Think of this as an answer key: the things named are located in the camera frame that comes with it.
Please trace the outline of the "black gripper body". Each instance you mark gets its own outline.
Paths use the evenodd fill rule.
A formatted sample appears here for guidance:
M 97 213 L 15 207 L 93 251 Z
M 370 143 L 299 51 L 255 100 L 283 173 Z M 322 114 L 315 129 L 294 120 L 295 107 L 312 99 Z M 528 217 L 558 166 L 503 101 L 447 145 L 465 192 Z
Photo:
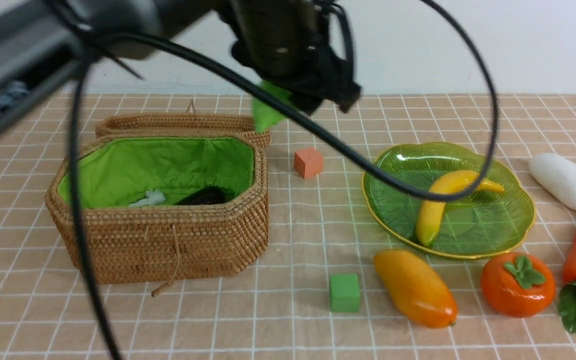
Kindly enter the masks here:
M 355 80 L 355 46 L 351 32 L 342 31 L 345 57 L 333 51 L 328 39 L 317 35 L 311 48 L 306 50 L 305 64 L 297 74 L 287 77 L 271 77 L 261 72 L 253 63 L 242 39 L 231 46 L 230 53 L 245 68 L 250 68 L 268 84 L 288 91 L 290 104 L 309 115 L 323 101 L 331 101 L 347 114 L 361 97 L 362 88 Z

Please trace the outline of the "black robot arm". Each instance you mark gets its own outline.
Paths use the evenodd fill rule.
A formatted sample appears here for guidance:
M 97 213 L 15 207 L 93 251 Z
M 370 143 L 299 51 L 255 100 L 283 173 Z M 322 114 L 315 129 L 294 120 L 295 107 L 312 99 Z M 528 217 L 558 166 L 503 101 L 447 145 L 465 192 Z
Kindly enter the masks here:
M 354 151 L 306 122 L 329 100 L 359 100 L 346 12 L 334 0 L 24 0 L 0 14 L 0 135 L 100 59 L 146 59 L 154 50 L 201 66 L 252 96 L 260 89 L 172 39 L 210 12 L 236 37 L 231 55 L 290 91 L 288 117 L 346 158 Z

